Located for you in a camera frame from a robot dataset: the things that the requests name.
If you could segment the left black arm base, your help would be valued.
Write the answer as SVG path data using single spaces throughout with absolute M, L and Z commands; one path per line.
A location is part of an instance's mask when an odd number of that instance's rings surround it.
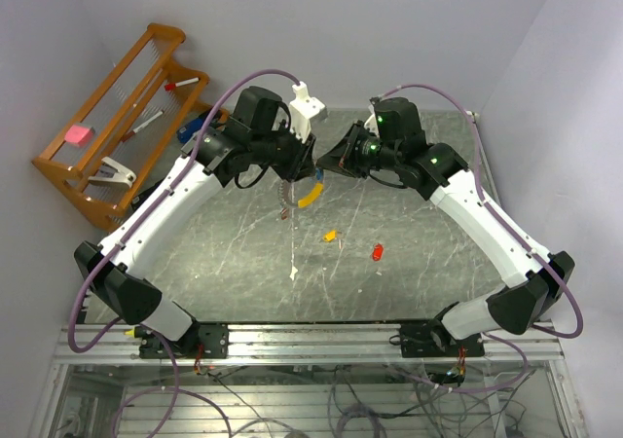
M 133 336 L 140 340 L 141 359 L 165 359 L 165 344 L 142 326 L 133 328 Z M 229 348 L 229 329 L 223 323 L 194 321 L 190 329 L 177 341 L 165 339 L 175 358 L 225 359 Z

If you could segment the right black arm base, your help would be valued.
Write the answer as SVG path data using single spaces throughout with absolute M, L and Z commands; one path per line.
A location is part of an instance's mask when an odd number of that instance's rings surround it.
M 426 320 L 400 323 L 397 333 L 391 335 L 388 342 L 400 348 L 403 358 L 459 357 L 461 353 L 466 357 L 485 355 L 480 335 L 451 341 L 442 335 L 435 335 Z

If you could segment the large keyring yellow handle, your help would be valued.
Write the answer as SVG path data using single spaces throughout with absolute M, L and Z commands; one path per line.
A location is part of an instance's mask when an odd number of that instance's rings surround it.
M 315 202 L 324 190 L 324 177 L 322 181 L 316 181 L 315 175 L 312 178 L 313 187 L 311 188 L 311 191 L 297 200 L 291 197 L 292 184 L 286 180 L 282 180 L 278 188 L 278 198 L 281 206 L 288 209 L 300 209 Z

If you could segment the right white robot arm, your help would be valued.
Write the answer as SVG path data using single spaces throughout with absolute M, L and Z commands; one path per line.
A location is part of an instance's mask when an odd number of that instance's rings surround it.
M 468 302 L 454 303 L 427 322 L 430 347 L 447 356 L 463 340 L 502 329 L 522 335 L 564 294 L 574 262 L 550 252 L 526 233 L 477 182 L 474 170 L 446 143 L 430 143 L 415 103 L 404 97 L 378 100 L 366 122 L 356 122 L 323 155 L 319 166 L 344 176 L 395 173 L 401 188 L 415 190 L 453 219 L 485 253 L 502 284 Z

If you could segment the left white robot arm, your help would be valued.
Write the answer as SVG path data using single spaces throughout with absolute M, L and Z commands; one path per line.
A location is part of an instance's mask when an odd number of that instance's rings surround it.
M 150 283 L 145 275 L 159 246 L 195 211 L 256 164 L 294 182 L 315 174 L 312 123 L 326 112 L 305 83 L 284 103 L 272 91 L 249 87 L 219 127 L 199 132 L 157 189 L 129 219 L 99 244 L 83 242 L 74 258 L 92 292 L 120 319 L 164 336 L 177 357 L 198 347 L 198 322 Z

